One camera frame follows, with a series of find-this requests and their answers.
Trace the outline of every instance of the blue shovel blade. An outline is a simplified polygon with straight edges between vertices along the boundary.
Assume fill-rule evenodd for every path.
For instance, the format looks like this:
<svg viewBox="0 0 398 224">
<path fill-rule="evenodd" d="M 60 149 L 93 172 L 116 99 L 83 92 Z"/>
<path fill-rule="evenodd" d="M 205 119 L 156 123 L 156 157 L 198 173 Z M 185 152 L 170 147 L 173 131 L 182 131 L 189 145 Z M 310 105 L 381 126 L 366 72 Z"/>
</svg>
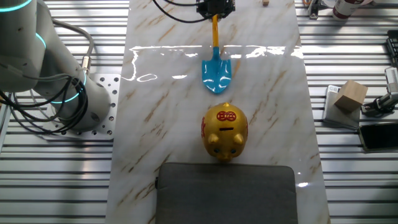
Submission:
<svg viewBox="0 0 398 224">
<path fill-rule="evenodd" d="M 201 79 L 203 84 L 213 93 L 221 93 L 231 83 L 231 60 L 220 58 L 220 48 L 213 48 L 213 58 L 210 61 L 202 61 Z"/>
</svg>

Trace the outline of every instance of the marble surface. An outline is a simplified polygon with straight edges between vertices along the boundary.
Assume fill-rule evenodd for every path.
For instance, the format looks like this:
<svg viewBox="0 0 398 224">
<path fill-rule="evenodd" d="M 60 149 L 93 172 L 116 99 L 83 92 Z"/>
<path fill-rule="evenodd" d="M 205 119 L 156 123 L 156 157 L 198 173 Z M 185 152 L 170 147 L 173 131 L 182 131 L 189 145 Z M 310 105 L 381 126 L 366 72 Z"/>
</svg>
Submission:
<svg viewBox="0 0 398 224">
<path fill-rule="evenodd" d="M 194 7 L 159 2 L 176 17 L 200 18 Z M 245 150 L 232 163 L 293 168 L 299 223 L 329 222 L 294 0 L 268 7 L 237 0 L 219 27 L 221 58 L 232 60 L 233 80 L 214 95 L 201 82 L 211 23 L 182 24 L 150 0 L 130 2 L 107 224 L 155 223 L 154 181 L 163 163 L 217 162 L 201 142 L 201 119 L 223 102 L 249 121 Z"/>
</svg>

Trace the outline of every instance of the gray pad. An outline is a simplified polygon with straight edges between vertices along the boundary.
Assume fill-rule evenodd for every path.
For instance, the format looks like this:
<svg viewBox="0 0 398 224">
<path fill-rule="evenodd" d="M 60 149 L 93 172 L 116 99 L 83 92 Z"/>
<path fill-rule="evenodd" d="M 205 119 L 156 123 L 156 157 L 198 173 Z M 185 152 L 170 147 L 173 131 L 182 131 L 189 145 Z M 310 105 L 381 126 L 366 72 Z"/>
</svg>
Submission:
<svg viewBox="0 0 398 224">
<path fill-rule="evenodd" d="M 156 224 L 297 224 L 294 172 L 284 166 L 166 163 Z"/>
</svg>

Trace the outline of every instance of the shovel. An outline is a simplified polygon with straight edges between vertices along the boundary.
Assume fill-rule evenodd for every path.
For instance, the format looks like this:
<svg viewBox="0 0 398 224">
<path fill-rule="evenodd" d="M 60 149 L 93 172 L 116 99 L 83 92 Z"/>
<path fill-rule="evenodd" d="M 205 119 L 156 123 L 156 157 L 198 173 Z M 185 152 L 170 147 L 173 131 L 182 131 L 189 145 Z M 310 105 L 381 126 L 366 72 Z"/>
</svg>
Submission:
<svg viewBox="0 0 398 224">
<path fill-rule="evenodd" d="M 219 94 L 232 80 L 231 60 L 220 58 L 218 45 L 218 16 L 213 16 L 213 58 L 210 61 L 202 61 L 202 81 L 213 93 Z"/>
</svg>

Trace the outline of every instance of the piggy bank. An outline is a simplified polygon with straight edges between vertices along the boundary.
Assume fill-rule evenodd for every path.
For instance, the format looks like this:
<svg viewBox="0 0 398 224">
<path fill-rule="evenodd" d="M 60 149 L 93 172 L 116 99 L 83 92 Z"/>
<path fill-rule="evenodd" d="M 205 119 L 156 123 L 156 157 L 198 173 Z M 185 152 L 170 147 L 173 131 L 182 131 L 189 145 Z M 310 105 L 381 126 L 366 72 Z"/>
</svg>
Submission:
<svg viewBox="0 0 398 224">
<path fill-rule="evenodd" d="M 207 152 L 221 162 L 238 157 L 248 140 L 248 119 L 229 103 L 210 108 L 201 121 L 201 138 Z"/>
</svg>

